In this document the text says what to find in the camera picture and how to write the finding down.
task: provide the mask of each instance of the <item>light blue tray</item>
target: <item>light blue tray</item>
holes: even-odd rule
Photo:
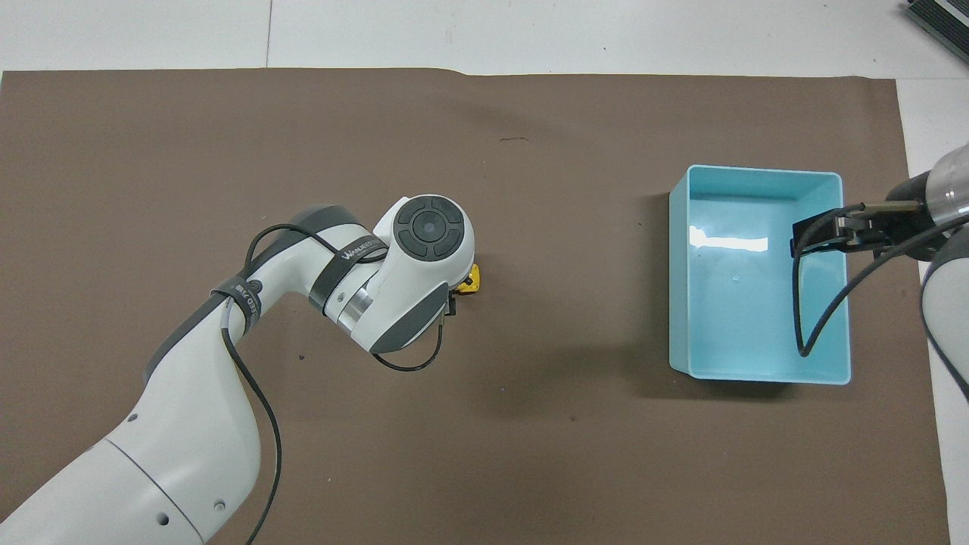
[[[846,384],[848,302],[797,353],[791,225],[842,206],[834,173],[694,165],[670,194],[670,365],[696,378]],[[807,337],[846,282],[844,254],[801,260]]]

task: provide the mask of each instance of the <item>black velcro strap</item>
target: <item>black velcro strap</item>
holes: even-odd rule
[[[242,315],[245,316],[245,331],[248,333],[263,313],[263,302],[259,300],[249,282],[241,276],[232,276],[212,290],[212,294],[217,293],[233,298],[235,304],[239,305]]]
[[[340,248],[313,282],[313,288],[309,291],[309,302],[326,315],[329,296],[350,269],[364,256],[381,249],[387,249],[387,245],[373,235],[360,237]]]

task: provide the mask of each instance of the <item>brown table surface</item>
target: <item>brown table surface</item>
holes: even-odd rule
[[[0,517],[127,414],[262,227],[436,192],[474,222],[483,288],[433,366],[379,367],[297,296],[240,344],[284,440],[258,542],[947,542],[911,261],[852,296],[848,386],[669,367],[667,196],[694,163],[882,198],[907,177],[894,83],[4,74]],[[213,543],[262,509],[257,417],[264,471]]]

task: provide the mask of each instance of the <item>blue plastic bin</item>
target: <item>blue plastic bin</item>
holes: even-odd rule
[[[842,206],[834,173],[694,165],[670,194],[670,365],[696,378],[846,384],[848,303],[797,353],[791,225]],[[844,254],[801,260],[807,338],[844,287]]]

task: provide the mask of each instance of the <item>round button pad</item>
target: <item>round button pad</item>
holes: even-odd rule
[[[442,197],[415,197],[397,211],[393,235],[408,255],[421,261],[440,261],[464,240],[464,215]]]

